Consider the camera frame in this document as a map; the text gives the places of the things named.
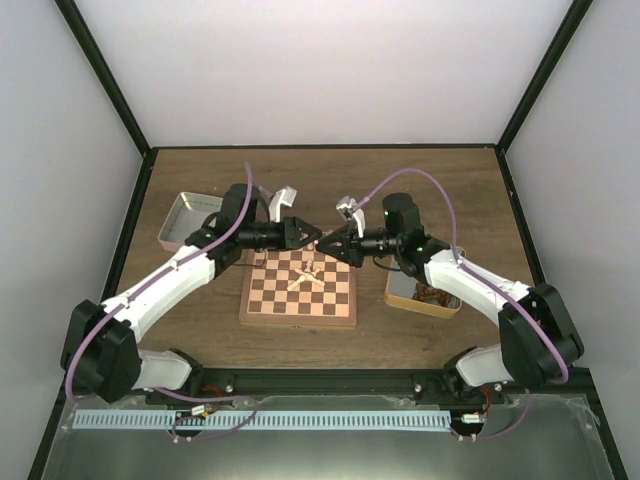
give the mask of robotic arm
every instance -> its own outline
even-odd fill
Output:
[[[256,221],[257,205],[263,200],[252,188],[251,200],[239,228],[226,241],[200,254],[237,220],[247,194],[247,185],[236,184],[224,195],[219,212],[193,232],[185,246],[164,265],[137,285],[96,305],[80,303],[71,322],[61,358],[69,369],[71,359],[88,333],[109,313],[114,313],[79,359],[75,379],[113,402],[140,388],[182,388],[192,375],[192,359],[178,351],[138,350],[145,333],[167,311],[196,288],[206,285],[237,262],[243,249],[296,250],[318,240],[322,231],[297,217],[281,218],[282,206],[291,206],[295,190],[287,187],[274,195],[269,216],[277,221]]]
[[[525,318],[477,277],[496,285],[524,307],[551,340],[565,365],[584,353],[562,298],[552,286],[530,287],[462,259],[450,245],[425,234],[418,207],[406,193],[394,193],[383,199],[385,228],[363,229],[362,211],[349,211],[349,206],[354,205],[349,199],[338,202],[336,208],[348,223],[321,239],[316,245],[319,252],[355,267],[361,267],[367,256],[393,255],[404,274],[455,295],[499,328],[500,344],[470,348],[447,362],[445,378],[452,392],[461,395],[486,383],[512,380],[535,389],[560,373],[558,362]]]

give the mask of wooden table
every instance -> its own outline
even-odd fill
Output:
[[[158,153],[119,291],[170,257],[157,235],[176,196],[222,196],[230,184],[245,181],[245,161],[269,190],[296,188],[289,213],[315,225],[341,225],[338,199],[362,198],[399,168],[428,170],[452,198],[458,244],[467,257],[507,278],[532,282],[492,149],[166,149]],[[413,196],[430,234],[451,239],[443,199],[417,175],[397,178],[369,203],[367,226],[383,224],[381,201],[394,191]],[[179,348],[211,367],[440,368],[467,347],[498,341],[495,325],[466,305],[451,320],[387,306],[387,272],[370,261],[358,270],[355,330],[243,326],[243,275],[244,268],[230,268],[188,296],[156,323],[141,347]]]

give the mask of gray tray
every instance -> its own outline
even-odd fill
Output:
[[[219,212],[222,198],[200,193],[182,192],[173,202],[169,215],[158,234],[158,241],[168,252],[177,252],[185,239],[200,228],[204,219]]]

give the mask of chessboard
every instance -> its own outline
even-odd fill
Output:
[[[295,269],[304,271],[310,262],[320,282],[292,286],[300,278]],[[355,272],[346,263],[316,252],[313,243],[288,252],[250,251],[244,263],[256,266],[246,269],[241,323],[356,326]]]

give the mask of gray wall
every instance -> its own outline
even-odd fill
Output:
[[[640,478],[640,3],[596,1],[509,151],[544,271]]]
[[[98,300],[140,158],[53,1],[0,5],[0,466],[23,479]]]
[[[152,145],[496,142],[570,0],[78,0]]]

